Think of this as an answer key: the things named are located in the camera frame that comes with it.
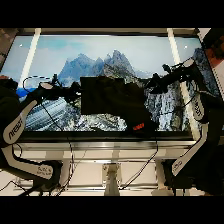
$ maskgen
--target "sky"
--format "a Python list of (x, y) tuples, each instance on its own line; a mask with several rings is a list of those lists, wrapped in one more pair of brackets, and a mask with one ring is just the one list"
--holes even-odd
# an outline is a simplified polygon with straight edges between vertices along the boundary
[[(10, 49), (0, 74), (19, 82), (25, 64), (32, 36), (17, 36)], [(191, 57), (195, 48), (201, 47), (196, 38), (175, 38), (180, 59)], [(66, 60), (74, 60), (80, 53), (96, 60), (113, 51), (123, 53), (132, 67), (165, 74), (162, 65), (174, 65), (172, 51), (167, 37), (155, 36), (45, 36), (39, 37), (29, 76), (53, 77), (59, 74)]]

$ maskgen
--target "large display screen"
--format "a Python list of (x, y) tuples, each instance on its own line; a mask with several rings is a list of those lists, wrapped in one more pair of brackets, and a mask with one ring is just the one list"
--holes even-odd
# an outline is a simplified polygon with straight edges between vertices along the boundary
[[(139, 82), (137, 78), (150, 78), (153, 73), (166, 74), (162, 65), (174, 65), (168, 37), (157, 36), (107, 36), (107, 35), (40, 35), (36, 45), (33, 36), (17, 36), (10, 49), (1, 74), (19, 83), (17, 92), (22, 92), (22, 81), (27, 76), (53, 77), (64, 86), (80, 77), (99, 75), (125, 77), (126, 82)], [(176, 37), (181, 61), (193, 57), (204, 75), (208, 88), (219, 95), (214, 76), (204, 51), (197, 38)], [(38, 87), (44, 80), (29, 79), (27, 89)], [(186, 112), (178, 111), (161, 115), (184, 104), (179, 83), (169, 86), (168, 93), (152, 95), (146, 90), (145, 107), (160, 123), (159, 131), (188, 131)], [(81, 99), (73, 107), (62, 98), (44, 101), (44, 106), (64, 131), (125, 131), (126, 123), (110, 114), (81, 115)], [(60, 131), (41, 105), (35, 107), (26, 121), (26, 131)]]

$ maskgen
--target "mountain image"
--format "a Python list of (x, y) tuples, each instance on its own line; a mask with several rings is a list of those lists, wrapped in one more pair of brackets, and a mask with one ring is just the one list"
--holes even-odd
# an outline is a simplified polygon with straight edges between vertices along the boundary
[[(208, 83), (208, 88), (213, 94), (219, 94), (203, 50), (196, 49), (193, 58)], [(141, 79), (152, 77), (150, 71), (133, 68), (124, 54), (114, 50), (113, 55), (106, 55), (104, 60), (102, 58), (93, 60), (84, 54), (79, 54), (73, 60), (67, 60), (58, 79), (64, 85), (70, 86), (73, 81), (79, 82), (82, 76), (100, 75), (124, 78), (126, 83), (134, 82), (140, 86), (142, 85)], [(160, 123), (159, 131), (190, 130), (186, 111), (176, 110), (184, 105), (179, 82), (169, 85), (166, 94), (153, 95), (149, 93), (149, 90), (145, 90), (145, 95), (145, 107), (152, 113), (152, 119)], [(81, 115), (81, 99), (76, 102), (75, 107), (67, 104), (63, 99), (45, 102), (45, 107), (65, 131), (124, 131), (126, 129), (125, 121), (118, 116), (110, 114)], [(176, 110), (175, 113), (164, 114), (174, 110)], [(26, 130), (60, 131), (41, 107), (34, 108), (32, 115), (28, 116)]]

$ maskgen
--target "light strip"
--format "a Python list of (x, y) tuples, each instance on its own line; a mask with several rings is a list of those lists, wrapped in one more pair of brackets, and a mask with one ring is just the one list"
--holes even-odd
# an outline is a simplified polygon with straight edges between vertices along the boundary
[(35, 51), (36, 51), (37, 42), (38, 42), (38, 39), (40, 37), (40, 33), (41, 33), (41, 28), (36, 28), (35, 29), (35, 34), (34, 34), (33, 39), (31, 41), (30, 50), (29, 50), (29, 53), (28, 53), (27, 58), (26, 58), (26, 62), (25, 62), (24, 67), (23, 67), (22, 75), (20, 77), (20, 81), (19, 81), (19, 85), (18, 85), (19, 87), (23, 87), (23, 80), (29, 76), (30, 66), (31, 66), (32, 61), (33, 61), (33, 57), (34, 57), (34, 54), (35, 54)]
[[(168, 33), (168, 38), (169, 38), (171, 49), (172, 49), (174, 62), (175, 64), (179, 64), (181, 61), (180, 61), (180, 56), (177, 49), (177, 44), (173, 35), (173, 29), (167, 28), (167, 33)], [(191, 100), (191, 98), (187, 90), (186, 83), (185, 82), (180, 83), (180, 88), (181, 88), (182, 96), (184, 99), (184, 104), (187, 104)], [(197, 141), (200, 138), (200, 132), (198, 130), (196, 120), (194, 119), (194, 116), (193, 116), (192, 104), (191, 103), (187, 104), (185, 108), (186, 108), (188, 119), (190, 122), (193, 139)]]

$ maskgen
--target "screen bezel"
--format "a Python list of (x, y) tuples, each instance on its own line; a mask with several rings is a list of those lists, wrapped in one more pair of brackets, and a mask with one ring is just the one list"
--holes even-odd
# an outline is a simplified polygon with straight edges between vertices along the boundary
[[(34, 32), (18, 32), (15, 36), (33, 36)], [(95, 31), (53, 31), (53, 32), (42, 32), (40, 35), (111, 35), (111, 36), (158, 36), (158, 37), (168, 37), (167, 33), (143, 33), (143, 32), (95, 32)], [(175, 34), (175, 37), (182, 38), (197, 38), (196, 34)], [(156, 139), (160, 141), (174, 141), (174, 140), (189, 140), (192, 141), (192, 133), (189, 131), (157, 131), (156, 134), (147, 138), (137, 138), (129, 135), (127, 132), (87, 132), (87, 131), (24, 131), (18, 140), (18, 142), (67, 142), (69, 141), (150, 141)]]

